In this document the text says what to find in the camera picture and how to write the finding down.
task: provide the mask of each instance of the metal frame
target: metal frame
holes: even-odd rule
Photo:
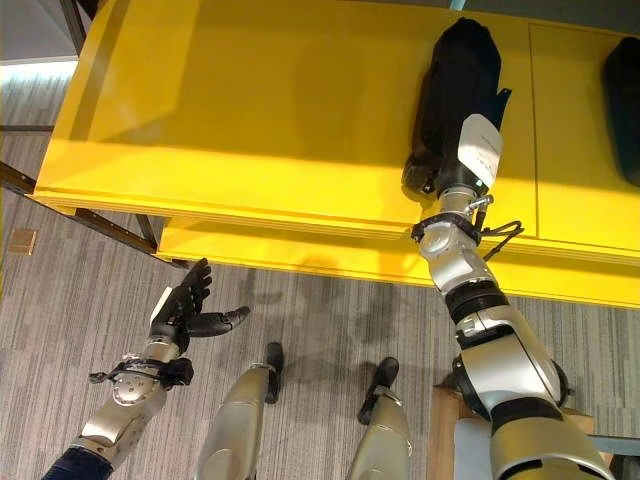
[[[0,132],[51,132],[53,125],[0,125]],[[2,187],[21,195],[24,198],[32,200],[29,195],[33,194],[36,188],[36,180],[16,170],[4,162],[0,162],[0,182]],[[39,205],[47,207],[47,205],[36,202]],[[142,235],[137,235],[126,228],[116,225],[105,217],[98,215],[86,208],[77,208],[73,215],[65,215],[67,218],[74,220],[82,225],[89,227],[96,232],[112,238],[120,243],[135,248],[136,250],[153,256],[158,251],[158,242],[153,233],[151,222],[147,215],[136,214],[136,220],[140,225]],[[188,263],[180,260],[172,260],[171,264],[175,267],[187,268]]]
[[[98,10],[97,0],[60,0],[60,6],[64,13],[69,33],[71,34],[71,40],[78,55],[82,51],[82,46],[87,38],[87,32],[84,29],[82,23],[82,17],[80,16],[80,10],[78,4],[82,6],[87,15],[93,19]],[[53,132],[53,125],[0,125],[0,132],[13,132],[13,133],[30,133],[30,132]],[[8,190],[11,190],[18,195],[22,195],[24,198],[32,200],[28,197],[35,191],[36,181],[35,179],[25,175],[24,173],[16,170],[15,168],[7,165],[4,162],[0,162],[0,180],[2,186]],[[50,207],[47,207],[56,213],[60,213]],[[66,215],[67,218],[74,220],[82,225],[89,227],[96,232],[112,238],[120,243],[135,248],[136,250],[153,256],[158,251],[158,241],[153,233],[151,222],[147,215],[136,214],[136,220],[140,225],[142,236],[137,235],[126,228],[116,225],[107,218],[98,215],[97,213],[88,210],[86,208],[76,208],[73,215]],[[189,264],[182,260],[172,260],[171,264],[175,267],[188,268]]]
[[[84,29],[82,23],[82,17],[80,16],[80,10],[78,9],[78,3],[76,0],[60,0],[60,6],[62,7],[62,13],[67,21],[67,27],[69,28],[69,34],[71,35],[71,41],[76,49],[76,53],[80,56],[82,46],[87,38],[87,32]]]

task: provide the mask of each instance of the wire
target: wire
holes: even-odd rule
[[[497,228],[485,228],[482,230],[482,237],[505,237],[498,245],[493,247],[489,252],[484,256],[484,261],[488,262],[491,257],[493,257],[496,253],[502,250],[509,241],[520,235],[524,232],[524,228],[522,227],[522,222],[520,220],[514,220],[513,222],[505,223]]]

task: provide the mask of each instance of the white label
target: white label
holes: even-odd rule
[[[476,177],[491,187],[498,175],[502,137],[496,127],[479,113],[469,115],[462,124],[458,159]]]

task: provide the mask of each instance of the yellow table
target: yellow table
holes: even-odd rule
[[[162,257],[428,283],[426,266],[404,265],[418,264],[407,231],[432,205],[405,196],[400,174],[433,45],[459,15],[333,0],[108,1],[34,198],[64,212],[175,217]],[[640,196],[615,170],[598,79],[621,36],[465,15],[490,28],[514,91],[488,220],[526,228],[496,259],[505,287],[640,306]],[[326,261],[272,262],[265,239]],[[262,247],[238,247],[252,240]],[[345,243],[348,265],[331,269]]]

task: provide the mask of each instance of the robotic hand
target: robotic hand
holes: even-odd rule
[[[180,357],[191,337],[212,337],[233,330],[248,307],[227,313],[201,313],[209,296],[211,267],[202,259],[180,285],[167,289],[154,312],[141,354],[126,354],[110,373],[93,373],[92,383],[110,380],[112,395],[86,423],[82,433],[44,479],[106,479],[137,444],[144,427],[160,411],[166,392],[189,385],[191,361]]]
[[[485,261],[523,230],[519,222],[482,228],[510,94],[496,93],[500,66],[488,29],[473,20],[459,20],[436,44],[403,184],[420,195],[435,192],[440,208],[412,237],[456,325],[458,386],[467,405],[492,424],[493,478],[612,480],[591,441],[559,409],[567,395],[564,373]],[[477,247],[487,235],[506,238],[482,258]]]

